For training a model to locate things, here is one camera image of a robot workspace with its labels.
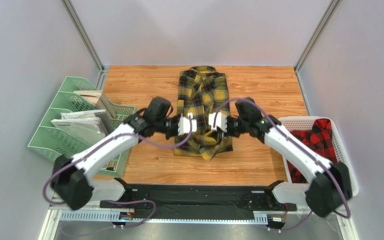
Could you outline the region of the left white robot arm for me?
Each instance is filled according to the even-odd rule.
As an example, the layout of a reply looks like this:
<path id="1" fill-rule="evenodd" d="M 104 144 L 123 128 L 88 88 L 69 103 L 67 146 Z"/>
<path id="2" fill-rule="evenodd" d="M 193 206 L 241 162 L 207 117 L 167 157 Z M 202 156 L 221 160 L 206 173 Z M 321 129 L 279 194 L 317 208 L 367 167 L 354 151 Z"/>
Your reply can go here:
<path id="1" fill-rule="evenodd" d="M 104 165 L 141 142 L 159 148 L 175 148 L 176 145 L 149 140 L 154 133 L 163 133 L 168 137 L 179 135 L 179 126 L 184 115 L 169 117 L 172 109 L 172 104 L 167 99 L 156 97 L 147 108 L 128 116 L 112 133 L 93 146 L 70 158 L 63 155 L 58 157 L 51 177 L 44 184 L 44 199 L 52 205 L 57 204 L 46 194 L 50 187 L 61 198 L 60 204 L 67 205 L 72 210 L 79 210 L 89 202 L 119 200 L 126 191 L 120 181 L 96 180 L 93 177 Z"/>

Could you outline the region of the yellow plaid long sleeve shirt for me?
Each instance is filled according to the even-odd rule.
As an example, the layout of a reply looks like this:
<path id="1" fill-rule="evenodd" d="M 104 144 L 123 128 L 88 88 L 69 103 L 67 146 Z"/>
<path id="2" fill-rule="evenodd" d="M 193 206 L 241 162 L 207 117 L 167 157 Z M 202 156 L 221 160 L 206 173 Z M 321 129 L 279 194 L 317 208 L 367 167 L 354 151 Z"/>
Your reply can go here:
<path id="1" fill-rule="evenodd" d="M 194 66 L 179 75 L 176 113 L 191 113 L 196 132 L 188 141 L 174 149 L 177 156 L 202 157 L 212 160 L 217 154 L 233 151 L 231 137 L 211 130 L 209 115 L 230 99 L 227 77 L 212 66 Z"/>

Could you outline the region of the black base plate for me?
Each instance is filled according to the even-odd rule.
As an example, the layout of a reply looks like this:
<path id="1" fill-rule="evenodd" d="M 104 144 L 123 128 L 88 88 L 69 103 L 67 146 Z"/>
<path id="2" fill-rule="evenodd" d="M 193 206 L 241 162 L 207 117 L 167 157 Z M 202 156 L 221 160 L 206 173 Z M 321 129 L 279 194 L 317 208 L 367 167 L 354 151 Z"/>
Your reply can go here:
<path id="1" fill-rule="evenodd" d="M 144 218 L 156 204 L 152 219 L 252 220 L 255 211 L 295 212 L 292 203 L 270 203 L 265 186 L 129 184 L 120 202 L 130 204 L 134 216 Z"/>

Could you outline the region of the book in file rack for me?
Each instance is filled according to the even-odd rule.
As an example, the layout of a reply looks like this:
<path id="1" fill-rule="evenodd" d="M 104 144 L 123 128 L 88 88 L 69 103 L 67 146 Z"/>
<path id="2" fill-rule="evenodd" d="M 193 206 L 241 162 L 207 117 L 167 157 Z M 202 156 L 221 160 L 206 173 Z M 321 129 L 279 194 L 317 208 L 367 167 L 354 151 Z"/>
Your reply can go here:
<path id="1" fill-rule="evenodd" d="M 80 95 L 96 109 L 106 110 L 106 114 L 109 118 L 114 118 L 116 116 L 111 102 L 102 90 L 75 90 L 73 93 Z"/>

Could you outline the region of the papers in file rack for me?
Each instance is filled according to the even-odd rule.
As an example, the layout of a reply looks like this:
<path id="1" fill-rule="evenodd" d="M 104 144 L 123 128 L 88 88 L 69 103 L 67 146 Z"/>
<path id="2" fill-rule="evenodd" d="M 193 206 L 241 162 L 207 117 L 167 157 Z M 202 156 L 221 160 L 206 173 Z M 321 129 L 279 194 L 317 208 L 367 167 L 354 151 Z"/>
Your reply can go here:
<path id="1" fill-rule="evenodd" d="M 113 131 L 107 111 L 104 109 L 62 112 L 60 117 L 60 119 L 51 120 L 51 124 L 89 147 L 98 143 Z"/>

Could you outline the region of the red plaid long sleeve shirt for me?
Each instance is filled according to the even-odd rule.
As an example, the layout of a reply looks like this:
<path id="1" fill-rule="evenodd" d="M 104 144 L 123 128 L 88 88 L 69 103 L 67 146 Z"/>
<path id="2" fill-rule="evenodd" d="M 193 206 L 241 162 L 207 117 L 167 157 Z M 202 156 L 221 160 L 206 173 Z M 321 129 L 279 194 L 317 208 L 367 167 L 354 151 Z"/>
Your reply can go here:
<path id="1" fill-rule="evenodd" d="M 327 158 L 334 164 L 338 163 L 332 141 L 332 123 L 329 119 L 317 119 L 313 122 L 310 130 L 292 130 L 290 133 L 317 154 Z"/>

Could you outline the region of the aluminium frame rail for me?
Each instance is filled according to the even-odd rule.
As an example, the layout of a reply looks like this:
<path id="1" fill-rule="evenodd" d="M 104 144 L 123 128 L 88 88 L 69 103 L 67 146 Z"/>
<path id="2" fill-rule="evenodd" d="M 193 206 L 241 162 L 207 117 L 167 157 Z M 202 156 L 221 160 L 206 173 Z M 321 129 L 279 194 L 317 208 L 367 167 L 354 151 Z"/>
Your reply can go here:
<path id="1" fill-rule="evenodd" d="M 52 206 L 41 240 L 357 240 L 350 218 L 278 203 L 264 186 L 132 184 L 117 203 Z"/>

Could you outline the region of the white plastic basket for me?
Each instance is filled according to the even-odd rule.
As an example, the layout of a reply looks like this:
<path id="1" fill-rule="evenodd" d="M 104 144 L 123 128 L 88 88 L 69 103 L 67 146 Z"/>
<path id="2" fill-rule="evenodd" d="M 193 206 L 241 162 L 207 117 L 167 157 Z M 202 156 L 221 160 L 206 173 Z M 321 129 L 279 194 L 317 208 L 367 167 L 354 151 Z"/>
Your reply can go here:
<path id="1" fill-rule="evenodd" d="M 288 116 L 279 118 L 279 121 L 290 132 L 295 130 L 311 130 L 314 121 L 317 119 L 328 119 L 331 121 L 333 131 L 332 143 L 335 150 L 336 158 L 338 160 L 338 163 L 342 162 L 347 165 L 351 181 L 352 196 L 357 196 L 360 191 L 358 181 L 353 170 L 348 152 L 344 145 L 343 139 L 341 138 L 340 132 L 338 131 L 337 126 L 335 125 L 332 119 L 321 116 Z"/>

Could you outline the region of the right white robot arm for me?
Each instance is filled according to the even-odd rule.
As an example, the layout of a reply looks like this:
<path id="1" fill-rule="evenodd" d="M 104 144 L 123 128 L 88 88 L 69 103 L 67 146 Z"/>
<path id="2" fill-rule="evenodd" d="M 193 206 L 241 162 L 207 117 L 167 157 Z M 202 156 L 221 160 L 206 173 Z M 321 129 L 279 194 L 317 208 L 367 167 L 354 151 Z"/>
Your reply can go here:
<path id="1" fill-rule="evenodd" d="M 213 129 L 239 137 L 247 133 L 289 160 L 307 183 L 281 182 L 271 192 L 281 204 L 306 205 L 324 218 L 335 213 L 349 219 L 348 201 L 353 198 L 350 171 L 345 163 L 333 163 L 293 136 L 275 117 L 267 114 L 251 98 L 223 102 L 210 121 Z"/>

